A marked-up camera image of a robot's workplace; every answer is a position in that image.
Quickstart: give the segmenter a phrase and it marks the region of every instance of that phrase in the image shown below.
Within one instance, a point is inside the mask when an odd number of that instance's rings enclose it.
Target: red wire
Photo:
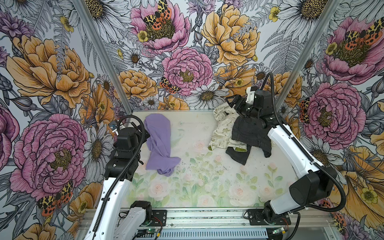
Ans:
[[[163,227],[163,224],[161,223],[161,221],[157,217],[153,217],[153,218],[156,219],[160,223],[161,227]]]
[[[289,230],[289,225],[288,225],[288,222],[287,220],[285,220],[285,218],[282,217],[282,219],[284,220],[284,222],[287,224],[287,231]]]

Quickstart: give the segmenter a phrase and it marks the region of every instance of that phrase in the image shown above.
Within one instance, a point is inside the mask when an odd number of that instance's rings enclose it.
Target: yellow peony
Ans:
[[[227,4],[224,4],[221,16],[211,12],[205,20],[201,34],[209,41],[206,43],[207,46],[217,46],[219,50],[217,62],[219,63],[242,66],[247,62],[247,58],[255,55],[260,37],[257,27],[240,37],[229,40],[242,27],[250,24],[249,17],[240,14],[238,8],[234,8],[233,5],[228,7]]]

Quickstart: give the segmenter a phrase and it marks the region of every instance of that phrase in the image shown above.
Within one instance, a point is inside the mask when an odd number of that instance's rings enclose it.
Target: purple flower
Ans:
[[[189,96],[191,90],[209,85],[212,81],[211,60],[207,55],[198,53],[193,48],[177,49],[171,57],[165,58],[162,64],[164,77],[170,84],[180,88],[180,95]]]
[[[0,32],[7,34],[11,39],[22,35],[31,37],[35,30],[22,19],[12,17],[9,12],[0,12]]]
[[[19,123],[8,109],[0,106],[0,170],[7,164],[12,142],[19,134]]]
[[[187,9],[190,14],[197,12],[198,15],[199,13],[208,15],[215,10],[215,2],[216,0],[189,0]]]
[[[0,67],[5,68],[8,56],[9,54],[7,53],[6,49],[4,47],[0,47]]]
[[[244,0],[225,0],[224,4],[233,5],[234,8],[240,9],[244,5]]]
[[[348,240],[370,240],[369,233],[360,226],[360,223],[348,216],[344,215],[345,221],[347,223],[347,234],[345,235]]]
[[[347,83],[320,84],[310,97],[307,114],[307,136],[323,139],[335,150],[351,144],[363,130],[366,119],[357,89]]]
[[[333,76],[338,81],[348,81],[353,85],[362,84],[378,71],[384,68],[383,37],[372,45],[362,44],[353,50],[347,50],[345,34],[348,31],[361,32],[368,29],[374,21],[359,22],[357,18],[347,17],[328,39],[326,55],[322,68],[327,76]]]
[[[159,30],[153,30],[152,27],[147,26],[143,21],[146,16],[155,14],[157,3],[155,7],[149,5],[147,8],[140,6],[140,8],[131,9],[131,25],[133,25],[131,31],[138,36],[139,41],[151,55],[174,51],[188,42],[189,18],[184,18],[177,4],[173,6],[168,1],[168,8],[172,12],[171,19],[163,23],[164,26]]]
[[[87,139],[80,123],[65,114],[29,125],[14,146],[17,168],[11,174],[11,189],[39,200],[60,192],[69,181],[77,187],[85,175],[81,165]]]

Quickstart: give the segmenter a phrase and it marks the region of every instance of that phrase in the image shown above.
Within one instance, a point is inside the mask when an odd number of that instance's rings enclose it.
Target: orange peony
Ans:
[[[346,168],[340,171],[347,180],[343,185],[347,203],[342,213],[354,219],[367,215],[365,225],[377,228],[384,222],[384,162],[365,146],[345,148]],[[329,196],[333,203],[340,203],[336,188]]]
[[[97,208],[102,187],[102,184],[98,182],[85,185],[78,197],[71,202],[70,209],[72,213],[67,216],[67,219],[71,222],[81,220],[87,209]]]
[[[32,224],[27,231],[18,235],[14,240],[55,240],[56,227],[48,223],[41,226],[39,223]]]
[[[89,73],[75,50],[66,47],[66,57],[60,81],[58,80],[56,54],[58,45],[52,39],[44,43],[36,37],[22,36],[13,39],[14,46],[23,53],[24,58],[7,57],[7,70],[20,88],[22,96],[44,96],[41,104],[46,104],[53,95],[62,96],[75,108],[81,98],[90,90]]]
[[[237,66],[229,64],[225,67],[219,67],[214,76],[217,81],[225,82],[222,88],[229,89],[229,95],[225,97],[231,97],[236,94],[244,96],[246,89],[252,85],[251,82],[255,71],[255,68],[238,69]]]
[[[164,97],[164,102],[160,102],[157,109],[189,110],[189,107],[183,99],[169,95],[167,98]]]
[[[219,50],[217,62],[219,63],[242,66],[247,62],[247,58],[255,55],[260,37],[257,27],[240,37],[229,40],[237,31],[250,24],[249,17],[240,14],[238,8],[224,4],[221,16],[211,12],[205,20],[201,34],[209,41],[205,45],[217,46]]]
[[[118,75],[118,78],[128,99],[134,96],[144,100],[144,98],[155,96],[158,93],[156,82],[141,71],[122,71]],[[115,97],[119,99],[116,89],[113,93]]]
[[[289,74],[291,72],[285,72],[283,74],[276,74],[273,76],[273,82],[275,84],[275,94],[278,96],[281,91],[284,88],[285,83],[288,80]],[[301,76],[298,76],[296,79],[296,82],[291,87],[291,90],[288,93],[288,96],[285,98],[285,102],[288,104],[289,107],[293,108],[295,105],[299,103],[299,99],[301,98],[301,84],[303,83],[303,78]],[[264,86],[263,90],[271,91],[270,81],[267,81],[267,83]]]
[[[97,84],[97,88],[92,92],[92,97],[88,96],[83,99],[79,109],[81,124],[85,126],[99,126],[101,122],[109,124],[114,119],[112,110],[112,101],[107,98],[108,92],[103,89],[101,84]]]

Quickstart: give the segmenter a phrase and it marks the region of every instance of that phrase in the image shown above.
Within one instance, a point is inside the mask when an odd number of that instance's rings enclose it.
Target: pink peony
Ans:
[[[189,38],[189,30],[190,23],[189,18],[184,18],[184,15],[180,13],[179,6],[176,4],[172,5],[170,1],[168,1],[168,8],[172,11],[171,16],[171,24],[174,26],[174,31],[172,37],[162,37],[160,39],[150,39],[144,38],[145,40],[141,40],[147,51],[152,55],[161,54],[163,52],[174,51],[176,48],[180,46],[184,46],[188,42]],[[141,33],[144,34],[143,31],[147,34],[147,25],[144,23],[143,19],[146,16],[154,15],[157,11],[157,3],[154,7],[148,5],[147,8],[144,8],[142,5],[140,8],[132,8],[131,9],[131,31],[133,34],[137,35]]]
[[[65,114],[26,127],[14,147],[18,168],[11,174],[11,189],[38,200],[60,192],[69,181],[77,187],[85,175],[81,165],[86,142],[83,127]]]
[[[0,106],[0,170],[7,164],[12,142],[19,134],[19,123],[8,109]]]
[[[212,80],[211,61],[207,55],[198,53],[193,48],[179,48],[162,63],[164,77],[180,88],[180,95],[189,96],[191,90],[208,85]]]
[[[322,68],[324,73],[333,76],[338,81],[348,81],[353,85],[364,83],[384,67],[384,37],[373,45],[357,46],[353,50],[345,48],[345,33],[348,31],[361,32],[368,29],[374,22],[358,22],[347,17],[328,39],[328,48]]]
[[[304,124],[308,137],[328,142],[332,149],[347,147],[364,128],[366,115],[356,88],[347,83],[322,83],[310,97],[310,122]]]

